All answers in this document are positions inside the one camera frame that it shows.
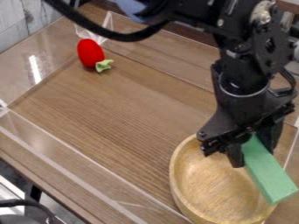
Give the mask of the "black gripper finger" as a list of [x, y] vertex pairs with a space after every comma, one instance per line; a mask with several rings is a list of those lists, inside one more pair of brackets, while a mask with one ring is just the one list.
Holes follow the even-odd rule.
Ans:
[[227, 156], [234, 168], [242, 168], [244, 166], [244, 155], [240, 143], [234, 143], [227, 147]]
[[275, 148], [278, 146], [278, 142], [283, 132], [283, 125], [283, 122], [267, 125], [256, 133], [258, 139], [266, 146], [266, 149], [270, 153], [275, 152]]

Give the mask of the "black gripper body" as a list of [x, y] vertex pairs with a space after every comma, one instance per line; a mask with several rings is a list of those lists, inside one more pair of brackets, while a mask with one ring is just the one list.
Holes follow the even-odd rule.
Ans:
[[218, 65], [211, 66], [211, 79], [216, 97], [216, 112], [200, 128], [204, 156], [226, 152], [231, 144], [244, 144], [250, 136], [267, 125], [282, 122], [295, 111], [295, 79], [283, 70], [290, 87], [272, 89], [267, 82], [252, 94], [234, 94], [226, 88], [224, 76]]

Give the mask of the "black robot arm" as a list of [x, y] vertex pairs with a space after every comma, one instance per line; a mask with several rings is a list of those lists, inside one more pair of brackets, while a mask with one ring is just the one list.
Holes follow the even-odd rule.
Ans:
[[216, 40], [211, 78], [218, 107], [198, 139], [206, 156], [220, 151], [239, 168], [242, 145], [256, 135], [274, 151], [283, 120], [295, 110], [295, 79], [286, 71], [295, 49], [292, 29], [283, 25], [287, 13], [274, 0], [136, 1], [133, 15], [143, 22], [182, 22]]

